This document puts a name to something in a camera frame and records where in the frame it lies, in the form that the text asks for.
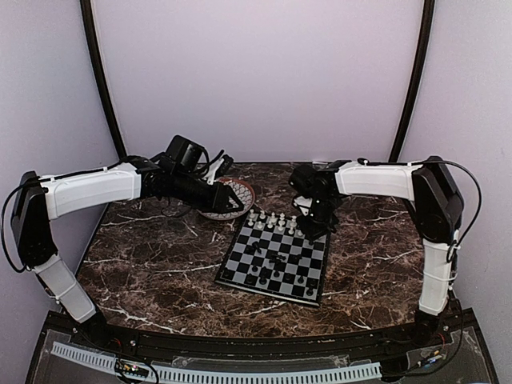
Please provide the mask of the black white chess board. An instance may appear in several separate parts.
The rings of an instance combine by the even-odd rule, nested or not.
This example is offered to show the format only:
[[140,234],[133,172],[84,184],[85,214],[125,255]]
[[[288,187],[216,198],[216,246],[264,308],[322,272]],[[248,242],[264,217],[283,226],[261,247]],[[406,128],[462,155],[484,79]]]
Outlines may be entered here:
[[330,250],[330,236],[310,242],[294,217],[242,216],[218,269],[215,282],[286,302],[320,307]]

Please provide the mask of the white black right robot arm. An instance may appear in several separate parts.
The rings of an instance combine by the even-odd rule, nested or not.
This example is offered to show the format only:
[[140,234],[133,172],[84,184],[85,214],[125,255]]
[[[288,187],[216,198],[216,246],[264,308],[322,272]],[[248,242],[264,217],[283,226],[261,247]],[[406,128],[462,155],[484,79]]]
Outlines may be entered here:
[[310,241],[336,232],[339,220],[335,212],[349,196],[375,195],[407,201],[424,249],[418,308],[432,316],[443,312],[464,201],[442,158],[431,156],[420,162],[399,163],[359,158],[337,160],[321,169],[301,164],[293,170],[289,184],[296,191],[292,204],[300,212],[298,228]]

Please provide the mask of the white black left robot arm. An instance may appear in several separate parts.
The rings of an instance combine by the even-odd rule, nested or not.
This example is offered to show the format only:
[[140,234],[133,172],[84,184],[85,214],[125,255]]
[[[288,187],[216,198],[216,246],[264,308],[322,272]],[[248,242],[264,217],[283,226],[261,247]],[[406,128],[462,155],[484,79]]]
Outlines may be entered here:
[[241,199],[215,177],[227,164],[219,160],[202,177],[165,155],[157,160],[129,156],[112,166],[65,175],[24,173],[11,195],[10,219],[23,268],[82,324],[85,340],[96,349],[107,348],[112,329],[97,319],[97,305],[76,279],[78,256],[85,252],[102,212],[112,202],[174,198],[205,213],[239,213],[245,208]]

